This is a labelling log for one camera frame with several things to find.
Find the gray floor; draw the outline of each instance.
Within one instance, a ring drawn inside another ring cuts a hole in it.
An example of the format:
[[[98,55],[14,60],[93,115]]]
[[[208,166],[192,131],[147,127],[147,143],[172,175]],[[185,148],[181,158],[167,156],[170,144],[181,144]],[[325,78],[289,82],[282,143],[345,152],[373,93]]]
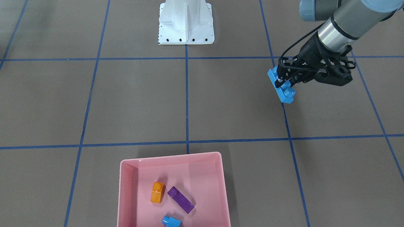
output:
[[[120,161],[187,150],[222,153],[234,227],[403,225],[404,12],[353,82],[282,108],[271,57],[318,25],[298,0],[210,0],[215,43],[187,47],[157,45],[162,2],[0,2],[0,226],[115,226]]]

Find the pink plastic bin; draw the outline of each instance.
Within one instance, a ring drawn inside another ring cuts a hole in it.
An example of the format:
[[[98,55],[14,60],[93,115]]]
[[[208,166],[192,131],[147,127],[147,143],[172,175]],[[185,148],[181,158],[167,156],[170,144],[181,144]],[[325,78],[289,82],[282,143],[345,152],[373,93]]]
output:
[[[150,202],[155,181],[166,186],[160,204]],[[172,186],[195,205],[189,214],[167,195]],[[230,227],[219,152],[121,162],[117,227],[164,227],[165,215],[182,221],[181,227]]]

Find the grid line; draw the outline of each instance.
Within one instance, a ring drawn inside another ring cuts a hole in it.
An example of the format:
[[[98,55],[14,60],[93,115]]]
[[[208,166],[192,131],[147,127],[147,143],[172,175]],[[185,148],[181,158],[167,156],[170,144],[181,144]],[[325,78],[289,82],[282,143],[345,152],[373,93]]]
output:
[[[189,92],[188,92],[188,45],[185,44],[185,134],[189,154]]]
[[[10,41],[8,42],[6,51],[4,52],[4,56],[3,56],[2,60],[1,60],[0,69],[3,67],[4,61],[5,61],[5,59],[6,59],[6,57],[7,57],[7,54],[8,54],[8,51],[10,50],[11,44],[13,43],[15,34],[17,33],[18,26],[20,25],[21,20],[22,20],[23,15],[24,15],[24,12],[25,12],[25,9],[27,8],[27,4],[28,4],[28,0],[25,0],[23,9],[21,10],[20,17],[18,18],[18,21],[17,21],[17,24],[15,25],[13,34],[11,35]]]
[[[88,113],[90,111],[91,95],[92,95],[93,88],[94,88],[95,77],[97,75],[98,62],[99,62],[99,57],[100,57],[100,54],[101,54],[101,47],[102,47],[102,42],[103,42],[103,38],[104,38],[105,27],[107,25],[108,11],[109,11],[109,4],[110,3],[111,3],[111,0],[108,0],[107,9],[105,10],[104,24],[103,24],[103,28],[102,28],[102,32],[101,32],[99,45],[98,45],[97,60],[95,61],[95,66],[94,66],[93,79],[91,81],[90,93],[88,95],[86,114],[84,116],[83,132],[82,132],[81,138],[80,138],[80,146],[79,146],[78,152],[77,152],[76,165],[74,167],[72,186],[70,188],[69,201],[67,203],[65,222],[64,222],[64,225],[63,225],[64,227],[67,227],[67,223],[69,221],[69,214],[70,214],[70,208],[71,208],[72,200],[73,200],[74,186],[76,184],[77,171],[78,171],[78,166],[79,166],[79,163],[80,163],[81,150],[82,150],[82,147],[83,147],[82,144],[83,144],[83,141],[84,141],[84,134],[86,132]]]
[[[280,56],[227,56],[227,57],[188,57],[189,60],[203,59],[278,59]],[[404,55],[386,56],[355,56],[355,58],[404,58]],[[26,58],[26,59],[3,59],[3,61],[121,61],[121,60],[185,60],[185,57],[99,57],[99,58]]]
[[[382,132],[383,132],[384,138],[386,139],[387,145],[389,146],[391,155],[393,156],[394,162],[396,163],[396,166],[397,166],[398,172],[400,173],[401,179],[402,179],[402,181],[404,182],[404,174],[403,174],[403,171],[402,171],[402,169],[401,169],[401,167],[400,167],[400,164],[398,163],[398,160],[397,160],[396,154],[394,153],[393,147],[392,147],[391,144],[390,144],[390,140],[389,140],[389,138],[388,138],[388,136],[387,136],[387,134],[386,134],[386,131],[385,131],[384,126],[383,126],[383,123],[382,123],[382,121],[381,121],[381,119],[380,119],[379,113],[377,112],[376,105],[375,105],[375,103],[373,102],[373,99],[372,99],[372,96],[371,96],[371,94],[370,94],[370,92],[369,92],[368,86],[366,85],[365,78],[363,77],[362,71],[360,70],[360,67],[359,67],[359,64],[358,64],[358,62],[356,61],[356,57],[355,57],[355,55],[354,55],[354,52],[351,51],[351,53],[352,53],[353,60],[354,60],[355,63],[356,63],[356,67],[357,67],[357,69],[358,69],[359,76],[360,76],[360,78],[361,78],[361,80],[362,80],[362,83],[363,83],[363,85],[364,85],[364,87],[365,87],[366,93],[368,94],[370,103],[372,104],[372,107],[373,107],[373,110],[374,110],[375,115],[376,115],[376,117],[377,117],[377,120],[379,121],[380,128],[381,128],[381,130],[382,130]]]
[[[383,138],[383,137],[404,137],[404,134],[387,135],[353,135],[353,136],[325,136],[325,137],[291,137],[294,141],[300,140],[324,140],[324,139],[360,139],[360,138]],[[237,142],[265,142],[265,141],[288,141],[289,138],[256,138],[256,139],[211,139],[211,140],[190,140],[189,143],[237,143]],[[70,148],[70,147],[116,147],[116,146],[146,146],[164,144],[186,144],[187,141],[157,141],[157,142],[128,142],[128,143],[88,143],[88,144],[62,144],[62,145],[29,145],[29,146],[5,146],[0,150],[17,149],[48,149],[48,148]]]
[[[272,53],[272,46],[271,46],[271,40],[269,38],[269,33],[268,33],[268,28],[267,28],[267,22],[265,19],[265,13],[264,13],[264,9],[262,6],[262,1],[259,0],[259,5],[261,7],[261,14],[262,14],[262,20],[264,23],[264,28],[265,28],[265,33],[267,35],[267,40],[268,40],[268,47],[269,47],[269,53],[271,55],[271,61],[272,61],[272,67],[275,67],[275,61],[274,61],[274,55]],[[299,185],[299,191],[300,191],[300,197],[302,200],[302,204],[303,204],[303,210],[304,210],[304,214],[306,217],[306,223],[307,223],[307,227],[310,227],[310,219],[309,219],[309,214],[307,212],[307,207],[306,207],[306,200],[304,197],[304,192],[303,192],[303,187],[301,184],[301,180],[300,180],[300,174],[299,174],[299,168],[297,166],[297,161],[296,161],[296,156],[295,156],[295,150],[293,148],[293,142],[292,142],[292,137],[290,135],[290,130],[289,130],[289,124],[288,124],[288,118],[286,116],[286,110],[285,110],[285,106],[283,103],[281,103],[282,109],[283,109],[283,113],[284,113],[284,117],[285,117],[285,127],[286,127],[286,131],[288,133],[288,140],[289,140],[289,145],[290,145],[290,151],[292,153],[292,158],[293,158],[293,164],[295,166],[295,172],[296,172],[296,178],[297,178],[297,183]]]

